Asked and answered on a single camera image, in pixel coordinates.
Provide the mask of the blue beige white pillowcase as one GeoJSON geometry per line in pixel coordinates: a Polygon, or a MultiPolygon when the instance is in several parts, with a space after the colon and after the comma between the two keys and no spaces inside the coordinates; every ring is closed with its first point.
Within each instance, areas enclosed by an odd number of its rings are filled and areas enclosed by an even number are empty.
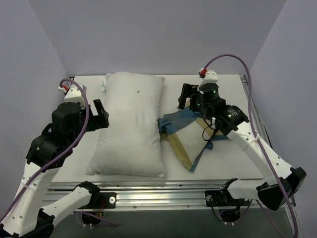
{"type": "Polygon", "coordinates": [[[170,143],[178,160],[190,172],[196,169],[205,149],[213,149],[214,141],[227,139],[209,124],[189,109],[188,101],[184,109],[175,107],[158,119],[161,138],[170,143]]]}

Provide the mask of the white pillow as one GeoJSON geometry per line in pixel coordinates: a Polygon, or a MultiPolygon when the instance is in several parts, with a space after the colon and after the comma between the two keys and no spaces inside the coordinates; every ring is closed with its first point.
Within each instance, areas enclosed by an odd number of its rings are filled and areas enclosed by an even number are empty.
{"type": "Polygon", "coordinates": [[[100,130],[87,175],[165,176],[158,129],[164,82],[162,76],[130,72],[105,76],[109,127],[100,130]]]}

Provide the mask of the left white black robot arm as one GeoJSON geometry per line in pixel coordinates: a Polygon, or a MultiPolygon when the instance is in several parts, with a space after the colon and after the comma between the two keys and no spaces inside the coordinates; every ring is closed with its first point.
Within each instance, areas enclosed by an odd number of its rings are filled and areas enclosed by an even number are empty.
{"type": "Polygon", "coordinates": [[[96,116],[89,106],[82,108],[74,102],[60,104],[52,113],[52,122],[32,141],[14,205],[0,219],[2,238],[48,238],[55,226],[75,210],[100,204],[100,188],[84,181],[62,199],[42,205],[53,178],[84,133],[109,126],[108,113],[101,101],[93,102],[96,116]]]}

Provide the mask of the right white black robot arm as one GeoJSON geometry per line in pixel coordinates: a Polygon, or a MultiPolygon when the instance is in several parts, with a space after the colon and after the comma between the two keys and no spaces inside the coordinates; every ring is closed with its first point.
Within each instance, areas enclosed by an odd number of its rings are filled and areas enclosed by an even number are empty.
{"type": "Polygon", "coordinates": [[[216,83],[185,83],[178,99],[179,108],[189,109],[208,120],[211,127],[238,145],[262,174],[259,180],[229,180],[220,192],[220,199],[230,205],[238,199],[258,200],[276,211],[300,188],[307,174],[284,161],[252,128],[248,116],[237,106],[229,105],[218,93],[216,83]]]}

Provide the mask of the right aluminium side rail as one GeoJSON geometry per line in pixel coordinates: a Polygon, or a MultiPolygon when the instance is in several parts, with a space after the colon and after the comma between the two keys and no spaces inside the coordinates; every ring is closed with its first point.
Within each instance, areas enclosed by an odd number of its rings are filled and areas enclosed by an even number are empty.
{"type": "MultiPolygon", "coordinates": [[[[247,75],[240,75],[240,79],[246,94],[247,99],[249,99],[249,85],[248,85],[248,78],[247,75]]],[[[255,126],[255,129],[257,131],[257,133],[263,138],[263,140],[270,146],[272,147],[270,138],[267,134],[267,130],[265,128],[265,125],[262,122],[261,116],[258,112],[258,109],[253,101],[253,99],[251,100],[251,112],[252,112],[252,119],[253,119],[253,123],[255,126]]]]}

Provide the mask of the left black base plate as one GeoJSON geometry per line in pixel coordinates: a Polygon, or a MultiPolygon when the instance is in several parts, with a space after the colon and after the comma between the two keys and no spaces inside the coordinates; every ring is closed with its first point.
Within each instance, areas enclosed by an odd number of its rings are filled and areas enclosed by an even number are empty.
{"type": "Polygon", "coordinates": [[[115,192],[99,192],[92,195],[89,203],[82,206],[82,209],[114,209],[116,207],[115,192]]]}

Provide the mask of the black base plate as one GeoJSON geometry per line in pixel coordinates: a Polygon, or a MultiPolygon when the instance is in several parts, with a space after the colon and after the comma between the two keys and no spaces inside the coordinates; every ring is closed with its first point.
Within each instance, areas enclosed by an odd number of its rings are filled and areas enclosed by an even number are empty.
{"type": "Polygon", "coordinates": [[[250,200],[234,199],[226,190],[206,190],[204,192],[207,207],[247,206],[250,200]]]}
{"type": "Polygon", "coordinates": [[[116,207],[115,192],[99,192],[92,195],[89,203],[82,206],[82,209],[114,209],[116,207]]]}

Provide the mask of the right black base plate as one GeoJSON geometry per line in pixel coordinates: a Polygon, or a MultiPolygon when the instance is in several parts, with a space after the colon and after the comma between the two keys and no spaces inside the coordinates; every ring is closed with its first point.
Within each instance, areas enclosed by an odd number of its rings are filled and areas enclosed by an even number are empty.
{"type": "Polygon", "coordinates": [[[206,190],[204,192],[207,207],[247,206],[250,200],[234,199],[226,190],[206,190]]]}

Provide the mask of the aluminium front rail frame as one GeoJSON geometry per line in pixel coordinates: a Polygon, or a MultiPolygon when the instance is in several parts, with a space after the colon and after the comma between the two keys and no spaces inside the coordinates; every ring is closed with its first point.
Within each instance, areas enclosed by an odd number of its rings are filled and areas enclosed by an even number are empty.
{"type": "MultiPolygon", "coordinates": [[[[223,180],[98,182],[100,192],[115,192],[114,211],[208,209],[204,192],[224,190],[223,180]]],[[[97,212],[99,209],[82,209],[97,212]]],[[[230,209],[235,207],[211,207],[230,209]]]]}

